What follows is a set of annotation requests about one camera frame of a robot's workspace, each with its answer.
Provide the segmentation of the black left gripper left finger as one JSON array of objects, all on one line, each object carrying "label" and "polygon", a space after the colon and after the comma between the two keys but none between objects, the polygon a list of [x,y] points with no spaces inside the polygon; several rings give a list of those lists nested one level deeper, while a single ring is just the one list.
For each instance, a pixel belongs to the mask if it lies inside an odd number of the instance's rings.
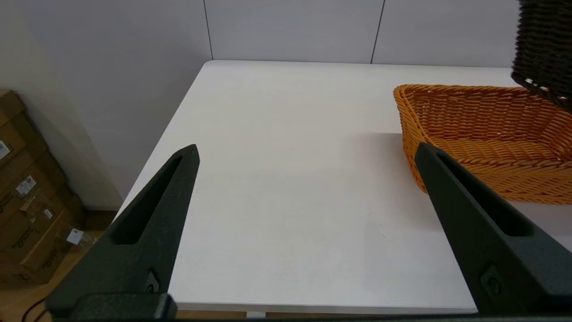
[{"label": "black left gripper left finger", "polygon": [[198,147],[176,151],[45,301],[48,310],[169,310]]}]

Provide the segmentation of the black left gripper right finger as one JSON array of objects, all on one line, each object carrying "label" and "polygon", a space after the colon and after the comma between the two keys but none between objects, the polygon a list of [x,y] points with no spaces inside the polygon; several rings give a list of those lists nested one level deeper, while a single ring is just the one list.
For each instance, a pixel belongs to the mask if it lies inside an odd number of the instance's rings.
[{"label": "black left gripper right finger", "polygon": [[445,151],[415,163],[480,314],[570,314],[572,255]]}]

